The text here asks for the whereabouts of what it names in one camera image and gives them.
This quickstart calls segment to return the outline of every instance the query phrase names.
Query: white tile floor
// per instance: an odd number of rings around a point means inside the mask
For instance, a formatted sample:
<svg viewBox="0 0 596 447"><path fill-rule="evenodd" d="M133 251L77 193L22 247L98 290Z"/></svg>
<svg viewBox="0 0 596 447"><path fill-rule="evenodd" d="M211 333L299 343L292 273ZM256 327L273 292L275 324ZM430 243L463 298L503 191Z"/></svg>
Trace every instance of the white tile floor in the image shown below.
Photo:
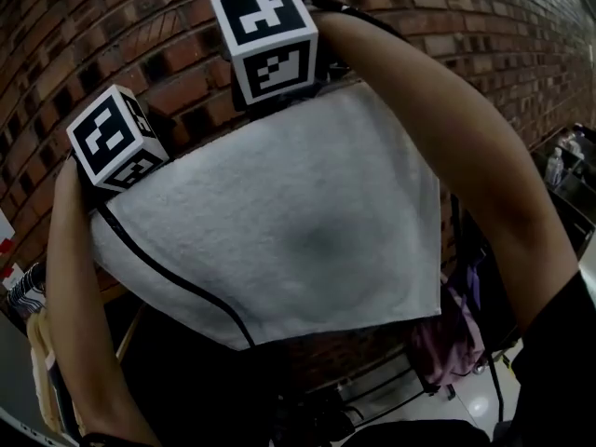
<svg viewBox="0 0 596 447"><path fill-rule="evenodd" d="M515 347L506 353L507 357L513 360L521 349L522 342L518 342ZM399 372L403 367L400 364L404 362L407 367L407 360L397 360L397 364L392 369L395 369L396 373ZM520 394L520 384L502 360L499 360L495 367L505 402L504 419L510 420L515 413L515 406ZM387 379L390 375L387 375L387 372L383 373L384 379ZM365 384L373 382L372 379L364 379L363 381ZM453 400L447 400L446 389L442 389L435 396L425 394L372 424L399 420L460 419L481 428L492 439L498 417L498 401L490 370L487 368L480 375L470 374L466 376L454 384L454 389L456 397ZM397 405L421 390L422 387L415 374L408 372L396 382L375 391L370 396L355 401L352 405L357 407L365 418L370 418L375 413L380 413L384 409ZM344 399L349 399L353 395L354 393L346 395L344 391L342 392ZM357 423L359 420L354 417L353 421ZM336 442L333 446L339 447L345 441Z"/></svg>

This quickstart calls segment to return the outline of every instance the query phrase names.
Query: black sleeve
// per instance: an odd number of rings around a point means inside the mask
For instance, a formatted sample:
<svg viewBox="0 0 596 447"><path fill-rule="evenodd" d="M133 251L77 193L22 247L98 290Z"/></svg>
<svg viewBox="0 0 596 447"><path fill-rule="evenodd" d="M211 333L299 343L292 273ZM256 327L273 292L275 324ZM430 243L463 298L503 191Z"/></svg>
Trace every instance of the black sleeve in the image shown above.
<svg viewBox="0 0 596 447"><path fill-rule="evenodd" d="M151 447L144 443L131 442L129 440L122 440L116 437L108 436L106 434L87 434L81 443L80 447Z"/></svg>
<svg viewBox="0 0 596 447"><path fill-rule="evenodd" d="M511 435L524 446L589 442L596 425L594 361L596 308L578 272L523 336L513 362L521 392Z"/></svg>

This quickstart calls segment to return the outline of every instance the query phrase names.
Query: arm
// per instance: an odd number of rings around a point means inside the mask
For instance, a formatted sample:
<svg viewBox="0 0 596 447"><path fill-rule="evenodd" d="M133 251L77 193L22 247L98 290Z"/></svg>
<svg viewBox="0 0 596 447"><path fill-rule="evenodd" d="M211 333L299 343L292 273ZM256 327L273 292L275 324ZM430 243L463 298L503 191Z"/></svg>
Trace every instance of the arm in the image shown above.
<svg viewBox="0 0 596 447"><path fill-rule="evenodd" d="M56 359L87 431L159 445L132 399L115 357L72 158L56 181L46 292Z"/></svg>
<svg viewBox="0 0 596 447"><path fill-rule="evenodd" d="M320 16L318 27L470 211L524 331L578 266L520 138L476 89L393 35L342 14Z"/></svg>

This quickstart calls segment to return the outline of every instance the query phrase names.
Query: white towel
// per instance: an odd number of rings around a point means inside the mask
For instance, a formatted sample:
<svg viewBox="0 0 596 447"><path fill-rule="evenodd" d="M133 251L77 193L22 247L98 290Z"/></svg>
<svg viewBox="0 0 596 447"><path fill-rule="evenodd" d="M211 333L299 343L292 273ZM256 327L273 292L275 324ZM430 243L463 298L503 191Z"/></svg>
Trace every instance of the white towel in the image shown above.
<svg viewBox="0 0 596 447"><path fill-rule="evenodd" d="M151 257L229 303L257 344L440 312L438 180L364 84L252 122L109 208ZM145 265L99 214L92 233L99 264L147 304L247 347L223 311Z"/></svg>

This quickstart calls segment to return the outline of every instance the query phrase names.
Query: black and white cube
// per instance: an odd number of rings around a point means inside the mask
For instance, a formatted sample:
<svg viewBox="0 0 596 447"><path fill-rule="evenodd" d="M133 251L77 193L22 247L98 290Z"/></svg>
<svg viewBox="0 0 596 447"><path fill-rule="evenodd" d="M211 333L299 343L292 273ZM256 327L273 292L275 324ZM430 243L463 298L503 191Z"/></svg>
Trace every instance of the black and white cube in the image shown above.
<svg viewBox="0 0 596 447"><path fill-rule="evenodd" d="M302 0L211 0L247 104L315 81L318 30Z"/></svg>
<svg viewBox="0 0 596 447"><path fill-rule="evenodd" d="M126 88L112 85L66 130L87 176L98 187L124 192L168 160Z"/></svg>

